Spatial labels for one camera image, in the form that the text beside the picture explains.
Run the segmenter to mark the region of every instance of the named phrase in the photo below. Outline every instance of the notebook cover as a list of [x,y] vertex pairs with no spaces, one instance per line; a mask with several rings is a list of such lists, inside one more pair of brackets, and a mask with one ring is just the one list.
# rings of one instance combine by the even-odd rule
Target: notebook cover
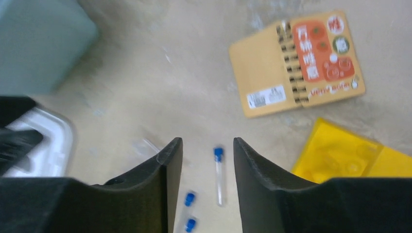
[[365,92],[341,11],[275,22],[233,44],[229,54],[247,117]]

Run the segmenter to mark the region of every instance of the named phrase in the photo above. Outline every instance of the blue cap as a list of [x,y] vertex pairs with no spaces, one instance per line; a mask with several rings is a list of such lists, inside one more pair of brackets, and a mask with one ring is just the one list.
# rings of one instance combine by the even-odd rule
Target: blue cap
[[194,227],[196,226],[196,220],[193,218],[189,218],[188,222],[186,223],[186,232],[192,232]]
[[196,195],[194,193],[188,192],[185,198],[185,206],[187,207],[191,206],[195,198],[196,198]]
[[222,156],[223,156],[223,148],[216,147],[215,149],[213,149],[213,152],[215,153],[215,161],[216,162],[221,162],[222,161]]

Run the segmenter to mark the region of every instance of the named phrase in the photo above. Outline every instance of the barcode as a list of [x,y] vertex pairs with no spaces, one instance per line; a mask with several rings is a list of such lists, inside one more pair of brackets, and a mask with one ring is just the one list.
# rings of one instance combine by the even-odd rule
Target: barcode
[[258,91],[247,95],[251,109],[279,103],[286,100],[285,89],[282,85]]

